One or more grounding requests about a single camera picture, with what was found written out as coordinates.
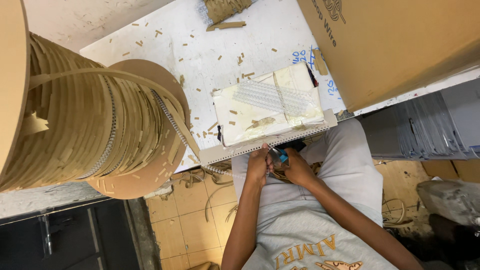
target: person's right hand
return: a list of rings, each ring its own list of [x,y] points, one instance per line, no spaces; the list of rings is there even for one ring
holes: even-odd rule
[[[286,148],[284,150],[288,155],[289,165],[282,163],[282,169],[292,183],[307,187],[309,184],[319,181],[308,163],[295,149]]]

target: hand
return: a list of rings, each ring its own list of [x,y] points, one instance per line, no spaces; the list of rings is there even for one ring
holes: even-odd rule
[[[273,172],[272,157],[268,154],[268,144],[264,143],[261,149],[255,150],[248,159],[247,179],[245,183],[258,183],[263,187],[266,182],[266,172]]]
[[[292,183],[307,187],[312,183],[320,181],[308,163],[295,149],[286,148],[284,150],[288,155],[289,165],[282,163],[282,169],[285,172],[285,176],[288,177]]]

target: person's left hand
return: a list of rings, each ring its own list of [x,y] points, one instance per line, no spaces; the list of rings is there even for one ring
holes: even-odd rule
[[[263,187],[266,183],[267,169],[269,172],[273,172],[273,162],[268,153],[268,144],[264,143],[261,149],[250,154],[246,182],[258,183],[260,187]]]

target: person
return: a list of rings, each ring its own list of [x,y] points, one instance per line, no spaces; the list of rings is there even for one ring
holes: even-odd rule
[[[282,163],[293,184],[266,177],[267,144],[232,158],[239,206],[222,259],[223,270],[422,269],[382,228],[383,177],[365,132],[349,119]],[[315,175],[309,164],[323,161]]]

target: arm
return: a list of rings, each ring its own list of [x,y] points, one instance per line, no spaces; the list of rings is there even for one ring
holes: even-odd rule
[[[290,148],[285,151],[289,160],[289,166],[282,164],[285,175],[293,183],[308,189],[340,226],[367,243],[397,268],[423,269],[415,257],[392,235],[331,190],[323,180],[318,179],[297,151]]]
[[[264,144],[262,149],[250,154],[237,215],[223,252],[223,270],[240,270],[255,250],[258,208],[260,194],[266,182],[267,164],[269,171],[273,172],[271,158],[267,157],[267,147],[267,144]]]

